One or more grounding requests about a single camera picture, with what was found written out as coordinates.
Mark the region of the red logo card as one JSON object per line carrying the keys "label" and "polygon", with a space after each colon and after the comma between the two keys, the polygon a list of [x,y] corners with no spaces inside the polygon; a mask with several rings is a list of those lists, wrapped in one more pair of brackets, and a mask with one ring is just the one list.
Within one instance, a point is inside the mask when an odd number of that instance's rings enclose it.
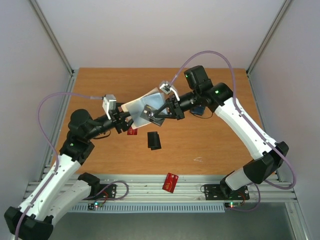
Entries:
{"label": "red logo card", "polygon": [[132,128],[131,126],[127,130],[127,135],[129,136],[136,136],[138,134],[137,128]]}

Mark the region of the beige card holder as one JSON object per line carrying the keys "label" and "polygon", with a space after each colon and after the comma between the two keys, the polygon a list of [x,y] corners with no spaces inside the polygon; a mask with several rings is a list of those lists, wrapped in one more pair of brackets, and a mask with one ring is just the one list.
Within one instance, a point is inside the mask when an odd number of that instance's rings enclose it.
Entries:
{"label": "beige card holder", "polygon": [[151,124],[151,122],[146,117],[146,106],[150,106],[153,109],[158,110],[164,103],[164,93],[159,92],[158,88],[154,88],[147,94],[130,102],[122,104],[121,109],[124,112],[129,112],[130,117],[133,120],[131,128],[135,130]]}

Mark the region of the red VIP card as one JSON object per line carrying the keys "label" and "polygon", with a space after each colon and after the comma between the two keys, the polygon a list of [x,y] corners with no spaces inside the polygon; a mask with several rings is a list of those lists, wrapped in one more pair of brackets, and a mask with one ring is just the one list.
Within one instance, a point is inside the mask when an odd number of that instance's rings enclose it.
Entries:
{"label": "red VIP card", "polygon": [[162,189],[166,192],[173,193],[177,185],[178,179],[179,179],[178,175],[168,173],[166,175]]}

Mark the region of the black VIP card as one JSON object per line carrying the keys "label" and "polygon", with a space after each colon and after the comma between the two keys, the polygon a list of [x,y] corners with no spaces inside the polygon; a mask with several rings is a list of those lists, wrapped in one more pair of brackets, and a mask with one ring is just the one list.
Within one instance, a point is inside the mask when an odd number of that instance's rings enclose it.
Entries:
{"label": "black VIP card", "polygon": [[161,127],[165,121],[165,118],[164,118],[165,115],[157,113],[157,111],[158,110],[155,109],[154,107],[146,104],[144,106],[144,109],[142,110],[142,113],[140,114],[140,117],[152,124],[155,124]]}

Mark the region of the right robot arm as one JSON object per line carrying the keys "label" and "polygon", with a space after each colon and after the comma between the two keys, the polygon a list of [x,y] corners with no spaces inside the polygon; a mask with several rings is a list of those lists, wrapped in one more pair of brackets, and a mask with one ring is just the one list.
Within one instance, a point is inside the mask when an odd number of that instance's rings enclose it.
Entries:
{"label": "right robot arm", "polygon": [[146,105],[143,113],[153,123],[164,119],[181,120],[186,111],[202,105],[235,132],[252,160],[220,181],[220,191],[226,199],[234,197],[245,185],[261,184],[282,166],[289,146],[284,141],[277,142],[268,136],[247,114],[225,83],[213,84],[201,65],[189,68],[184,76],[191,92],[182,96],[175,93],[156,108]]}

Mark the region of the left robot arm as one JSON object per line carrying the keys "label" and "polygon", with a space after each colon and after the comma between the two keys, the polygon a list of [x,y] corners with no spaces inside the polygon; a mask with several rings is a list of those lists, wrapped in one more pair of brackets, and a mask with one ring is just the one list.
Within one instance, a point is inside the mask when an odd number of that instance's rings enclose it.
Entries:
{"label": "left robot arm", "polygon": [[70,177],[83,165],[94,149],[92,139],[116,129],[125,132],[133,124],[129,112],[119,109],[92,119],[85,109],[71,114],[69,131],[55,163],[32,194],[19,207],[9,207],[4,219],[16,240],[47,240],[58,221],[78,202],[96,199],[101,193],[100,180],[81,174],[75,183],[61,193]]}

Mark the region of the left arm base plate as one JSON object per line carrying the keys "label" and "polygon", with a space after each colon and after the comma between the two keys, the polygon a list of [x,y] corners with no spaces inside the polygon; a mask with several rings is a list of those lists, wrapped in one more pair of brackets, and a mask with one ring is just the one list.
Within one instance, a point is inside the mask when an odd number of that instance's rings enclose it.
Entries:
{"label": "left arm base plate", "polygon": [[107,199],[115,199],[116,198],[116,193],[117,193],[117,185],[112,184],[107,187],[106,184],[101,184],[99,191],[101,191],[98,195],[96,196],[89,196],[85,198],[84,200],[104,200],[105,198]]}

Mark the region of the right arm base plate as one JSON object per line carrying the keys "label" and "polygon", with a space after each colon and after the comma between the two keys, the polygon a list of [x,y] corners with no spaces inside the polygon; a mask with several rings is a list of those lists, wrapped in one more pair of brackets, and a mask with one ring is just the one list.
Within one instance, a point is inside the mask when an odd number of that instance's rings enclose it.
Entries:
{"label": "right arm base plate", "polygon": [[242,201],[250,199],[247,186],[241,187],[238,191],[233,192],[229,197],[226,197],[223,194],[219,184],[204,184],[200,187],[200,191],[204,194],[206,201]]}

